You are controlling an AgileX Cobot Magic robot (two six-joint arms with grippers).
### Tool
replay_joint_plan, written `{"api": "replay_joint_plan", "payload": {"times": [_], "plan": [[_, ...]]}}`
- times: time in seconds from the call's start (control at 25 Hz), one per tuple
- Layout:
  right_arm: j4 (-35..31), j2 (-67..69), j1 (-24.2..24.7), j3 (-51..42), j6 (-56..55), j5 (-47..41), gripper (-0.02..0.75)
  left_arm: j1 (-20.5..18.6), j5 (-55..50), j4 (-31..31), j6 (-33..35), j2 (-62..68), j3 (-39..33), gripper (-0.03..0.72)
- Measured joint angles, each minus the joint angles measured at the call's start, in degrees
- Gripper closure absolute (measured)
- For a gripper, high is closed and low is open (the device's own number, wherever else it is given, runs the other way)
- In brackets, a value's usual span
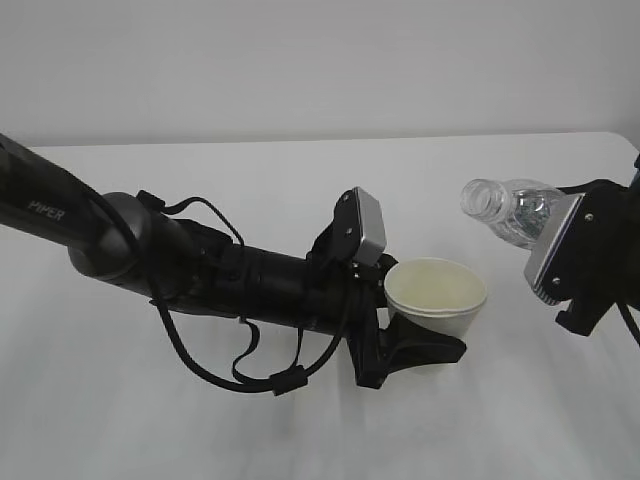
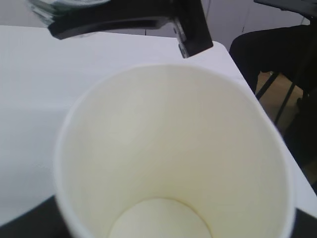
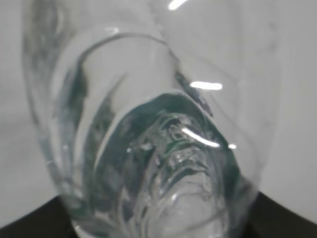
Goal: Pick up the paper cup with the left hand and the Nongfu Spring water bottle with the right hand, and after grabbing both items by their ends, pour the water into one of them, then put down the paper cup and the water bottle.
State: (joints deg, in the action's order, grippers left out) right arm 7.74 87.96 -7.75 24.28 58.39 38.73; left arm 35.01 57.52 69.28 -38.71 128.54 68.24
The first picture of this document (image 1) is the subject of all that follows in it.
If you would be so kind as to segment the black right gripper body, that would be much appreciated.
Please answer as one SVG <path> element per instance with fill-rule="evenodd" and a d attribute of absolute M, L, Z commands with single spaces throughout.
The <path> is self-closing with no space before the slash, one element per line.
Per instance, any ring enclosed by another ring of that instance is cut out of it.
<path fill-rule="evenodd" d="M 616 305 L 633 335 L 630 308 L 639 308 L 639 181 L 625 187 L 611 180 L 562 187 L 581 196 L 554 253 L 554 297 L 569 306 L 555 321 L 589 335 Z"/>

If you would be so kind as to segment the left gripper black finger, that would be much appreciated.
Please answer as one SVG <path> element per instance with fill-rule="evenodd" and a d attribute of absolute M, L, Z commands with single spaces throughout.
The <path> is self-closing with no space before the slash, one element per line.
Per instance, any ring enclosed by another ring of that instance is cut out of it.
<path fill-rule="evenodd" d="M 429 330 L 395 313 L 381 330 L 380 351 L 385 376 L 418 367 L 454 364 L 467 351 L 459 338 Z"/>

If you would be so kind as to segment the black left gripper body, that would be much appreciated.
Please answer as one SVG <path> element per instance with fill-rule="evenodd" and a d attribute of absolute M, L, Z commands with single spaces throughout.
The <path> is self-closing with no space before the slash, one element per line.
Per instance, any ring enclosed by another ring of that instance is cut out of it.
<path fill-rule="evenodd" d="M 309 376 L 319 371 L 345 340 L 355 383 L 379 388 L 391 373 L 390 335 L 379 326 L 377 310 L 388 305 L 383 283 L 398 261 L 389 254 L 369 267 L 353 260 L 330 260 L 314 273 L 313 281 L 325 291 L 321 305 L 329 317 L 331 340 L 320 357 L 305 368 Z"/>

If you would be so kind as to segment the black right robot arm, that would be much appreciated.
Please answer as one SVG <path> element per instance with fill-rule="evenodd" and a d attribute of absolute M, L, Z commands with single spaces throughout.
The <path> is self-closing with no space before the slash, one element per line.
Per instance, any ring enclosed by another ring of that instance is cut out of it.
<path fill-rule="evenodd" d="M 556 322 L 588 336 L 616 305 L 635 340 L 639 326 L 639 176 L 627 186 L 598 179 L 585 196 L 558 250 L 561 289 L 570 299 Z"/>

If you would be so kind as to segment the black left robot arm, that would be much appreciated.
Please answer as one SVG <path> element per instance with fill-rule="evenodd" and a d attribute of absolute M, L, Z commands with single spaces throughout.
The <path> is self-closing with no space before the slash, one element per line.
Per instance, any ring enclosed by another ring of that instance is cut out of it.
<path fill-rule="evenodd" d="M 237 393 L 282 395 L 304 387 L 340 343 L 348 346 L 356 383 L 378 389 L 394 372 L 451 364 L 466 346 L 401 312 L 387 327 L 384 283 L 396 265 L 386 253 L 382 211 L 354 187 L 303 258 L 248 246 L 237 229 L 204 226 L 147 191 L 99 194 L 69 171 L 10 138 L 1 141 L 1 222 L 66 247 L 81 274 L 149 298 L 185 366 Z M 174 313 L 238 319 L 258 341 L 260 322 L 330 336 L 311 365 L 293 361 L 266 378 L 234 372 L 221 378 L 188 352 Z"/>

